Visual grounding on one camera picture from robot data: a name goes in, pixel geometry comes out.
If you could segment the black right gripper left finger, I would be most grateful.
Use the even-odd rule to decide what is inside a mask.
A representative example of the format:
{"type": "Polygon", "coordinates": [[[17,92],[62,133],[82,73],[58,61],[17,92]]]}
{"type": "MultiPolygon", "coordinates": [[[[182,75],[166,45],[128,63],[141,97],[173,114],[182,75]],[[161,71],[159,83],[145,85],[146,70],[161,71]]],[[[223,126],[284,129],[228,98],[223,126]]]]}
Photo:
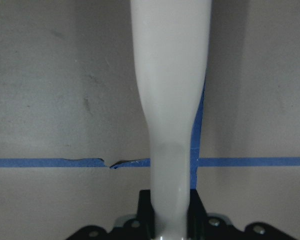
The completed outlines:
{"type": "Polygon", "coordinates": [[[106,231],[97,225],[87,225],[73,234],[68,240],[152,240],[155,237],[155,214],[151,204],[151,191],[140,190],[137,212],[123,223],[106,231]]]}

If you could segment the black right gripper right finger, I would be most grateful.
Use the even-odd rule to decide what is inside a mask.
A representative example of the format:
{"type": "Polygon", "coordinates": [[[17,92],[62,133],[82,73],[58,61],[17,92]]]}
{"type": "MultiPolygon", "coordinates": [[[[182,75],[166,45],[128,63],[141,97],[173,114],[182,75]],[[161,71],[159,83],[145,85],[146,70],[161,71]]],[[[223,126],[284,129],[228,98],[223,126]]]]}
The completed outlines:
{"type": "Polygon", "coordinates": [[[195,189],[190,190],[187,235],[191,240],[293,240],[287,233],[264,222],[253,222],[237,229],[223,215],[208,214],[195,189]]]}

